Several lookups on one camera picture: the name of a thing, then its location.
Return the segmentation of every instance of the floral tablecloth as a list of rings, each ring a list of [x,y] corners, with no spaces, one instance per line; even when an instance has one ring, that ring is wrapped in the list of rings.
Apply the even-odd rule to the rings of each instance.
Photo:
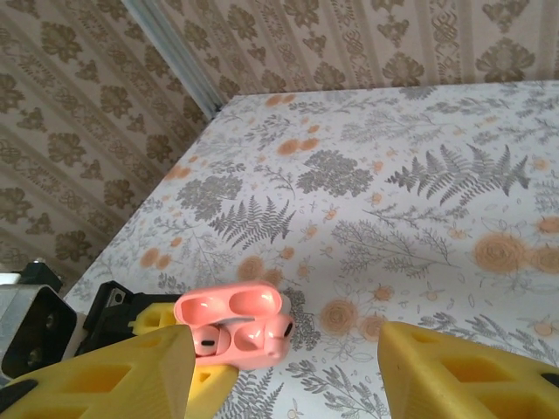
[[[237,97],[67,299],[264,278],[293,349],[219,417],[390,417],[401,320],[559,364],[559,83]]]

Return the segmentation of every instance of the pink earbud case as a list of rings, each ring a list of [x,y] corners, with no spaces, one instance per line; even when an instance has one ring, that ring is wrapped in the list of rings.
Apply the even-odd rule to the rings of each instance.
[[[175,317],[192,329],[197,365],[256,369],[276,365],[289,351],[294,324],[281,307],[275,287],[250,281],[187,292],[175,303]]]

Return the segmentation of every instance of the earbud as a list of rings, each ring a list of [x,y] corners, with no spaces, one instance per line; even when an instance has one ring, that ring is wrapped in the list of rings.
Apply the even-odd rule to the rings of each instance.
[[[293,319],[279,313],[266,322],[264,328],[264,351],[271,358],[281,358],[289,345],[289,336],[293,331]]]
[[[223,353],[231,344],[231,336],[223,327],[202,326],[192,331],[194,352],[197,356]]]

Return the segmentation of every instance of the screw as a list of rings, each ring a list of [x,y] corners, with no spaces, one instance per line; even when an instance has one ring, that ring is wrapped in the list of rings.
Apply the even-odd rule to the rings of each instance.
[[[27,366],[29,368],[35,368],[43,360],[43,350],[40,347],[36,347],[27,357]]]
[[[45,326],[47,330],[54,330],[58,324],[58,316],[56,313],[50,313],[46,316]]]

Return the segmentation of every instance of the brown damask wallpaper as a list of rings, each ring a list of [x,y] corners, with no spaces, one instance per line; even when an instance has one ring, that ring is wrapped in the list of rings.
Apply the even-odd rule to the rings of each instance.
[[[224,98],[559,78],[556,0],[159,0]]]
[[[79,278],[204,126],[120,0],[0,5],[0,263]]]

